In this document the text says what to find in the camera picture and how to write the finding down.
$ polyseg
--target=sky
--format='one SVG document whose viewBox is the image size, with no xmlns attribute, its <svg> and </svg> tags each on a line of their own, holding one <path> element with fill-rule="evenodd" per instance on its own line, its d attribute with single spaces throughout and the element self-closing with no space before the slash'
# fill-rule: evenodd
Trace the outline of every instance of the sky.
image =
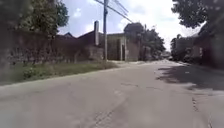
<svg viewBox="0 0 224 128">
<path fill-rule="evenodd" d="M 70 32 L 75 37 L 78 37 L 86 32 L 92 31 L 94 21 L 100 23 L 100 31 L 103 30 L 103 6 L 94 0 L 62 0 L 69 13 L 69 22 L 65 27 L 60 28 L 59 34 Z M 147 28 L 155 28 L 165 44 L 164 46 L 169 51 L 170 41 L 181 34 L 182 36 L 191 36 L 196 34 L 199 28 L 185 28 L 179 24 L 178 14 L 171 11 L 173 6 L 172 0 L 119 0 L 120 3 L 129 11 L 128 18 L 134 22 L 141 22 Z M 114 0 L 109 0 L 109 5 L 116 10 L 122 10 L 114 3 Z M 122 33 L 124 27 L 129 23 L 126 19 L 109 10 L 107 20 L 108 33 Z"/>
</svg>

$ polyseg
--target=power line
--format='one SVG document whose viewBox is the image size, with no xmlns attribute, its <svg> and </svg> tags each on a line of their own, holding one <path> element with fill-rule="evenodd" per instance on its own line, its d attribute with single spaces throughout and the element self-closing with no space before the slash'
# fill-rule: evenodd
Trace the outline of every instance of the power line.
<svg viewBox="0 0 224 128">
<path fill-rule="evenodd" d="M 113 0 L 118 6 L 120 6 L 126 13 L 128 13 L 128 10 L 118 1 L 118 0 Z"/>
<path fill-rule="evenodd" d="M 104 5 L 104 3 L 103 3 L 102 1 L 100 1 L 100 0 L 95 0 L 95 1 L 98 2 L 98 3 L 100 3 L 100 4 L 102 4 L 102 5 Z M 110 10 L 114 11 L 115 13 L 117 13 L 118 15 L 122 16 L 123 18 L 127 19 L 127 20 L 130 21 L 131 23 L 133 23 L 132 20 L 130 20 L 128 17 L 126 17 L 125 15 L 123 15 L 122 13 L 120 13 L 119 11 L 115 10 L 115 9 L 112 8 L 111 6 L 107 5 L 107 7 L 108 7 Z"/>
<path fill-rule="evenodd" d="M 117 7 L 119 8 L 119 10 L 122 11 L 122 13 L 123 13 L 125 16 L 128 15 L 128 14 L 127 14 L 128 11 L 126 11 L 125 8 L 122 7 L 123 5 L 119 4 L 116 0 L 113 0 L 113 3 L 114 3 L 115 6 L 117 6 Z"/>
</svg>

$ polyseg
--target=grass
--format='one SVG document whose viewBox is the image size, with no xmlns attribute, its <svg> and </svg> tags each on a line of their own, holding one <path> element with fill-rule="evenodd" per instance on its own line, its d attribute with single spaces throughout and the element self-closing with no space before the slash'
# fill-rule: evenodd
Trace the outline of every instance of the grass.
<svg viewBox="0 0 224 128">
<path fill-rule="evenodd" d="M 15 65 L 0 74 L 0 85 L 116 68 L 112 62 L 60 63 L 35 66 Z"/>
</svg>

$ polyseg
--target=roadside vegetation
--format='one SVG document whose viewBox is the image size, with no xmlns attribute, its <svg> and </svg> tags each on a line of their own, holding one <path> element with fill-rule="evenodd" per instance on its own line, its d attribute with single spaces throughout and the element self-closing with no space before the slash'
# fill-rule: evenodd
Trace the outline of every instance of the roadside vegetation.
<svg viewBox="0 0 224 128">
<path fill-rule="evenodd" d="M 59 63 L 45 65 L 37 64 L 27 66 L 18 64 L 9 67 L 7 71 L 4 71 L 4 73 L 0 74 L 0 85 L 87 73 L 116 67 L 116 64 L 105 61 Z"/>
<path fill-rule="evenodd" d="M 224 69 L 223 56 L 223 0 L 173 0 L 173 13 L 179 15 L 180 24 L 195 29 L 190 37 L 177 35 L 171 41 L 173 60 Z"/>
</svg>

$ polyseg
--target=tree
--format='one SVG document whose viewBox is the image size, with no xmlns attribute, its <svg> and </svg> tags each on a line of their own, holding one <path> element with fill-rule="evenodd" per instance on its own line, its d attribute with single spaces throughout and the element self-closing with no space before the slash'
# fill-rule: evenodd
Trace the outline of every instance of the tree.
<svg viewBox="0 0 224 128">
<path fill-rule="evenodd" d="M 182 37 L 180 34 L 171 41 L 171 55 L 174 60 L 184 60 L 186 56 L 190 57 L 190 51 L 193 48 L 196 37 Z"/>
<path fill-rule="evenodd" d="M 148 60 L 148 54 L 153 59 L 158 59 L 161 52 L 165 51 L 164 40 L 159 37 L 155 29 L 149 30 L 146 25 L 143 27 L 141 23 L 128 24 L 124 29 L 124 33 L 129 40 L 139 43 L 141 47 L 140 60 Z"/>
<path fill-rule="evenodd" d="M 144 32 L 144 27 L 139 22 L 128 24 L 124 28 L 125 35 L 131 40 L 139 39 L 143 32 Z"/>
<path fill-rule="evenodd" d="M 180 24 L 195 28 L 210 22 L 223 12 L 222 0 L 173 0 L 172 11 L 179 14 Z"/>
<path fill-rule="evenodd" d="M 55 0 L 31 0 L 31 9 L 20 18 L 17 29 L 37 33 L 30 36 L 28 42 L 32 47 L 22 46 L 27 55 L 31 55 L 33 64 L 44 58 L 46 62 L 53 56 L 52 41 L 58 32 L 58 28 L 65 26 L 68 22 L 68 11 L 64 3 Z"/>
<path fill-rule="evenodd" d="M 61 1 L 31 0 L 31 10 L 21 17 L 19 29 L 55 36 L 68 22 L 68 11 Z"/>
<path fill-rule="evenodd" d="M 15 25 L 29 8 L 29 0 L 0 0 L 0 25 Z"/>
</svg>

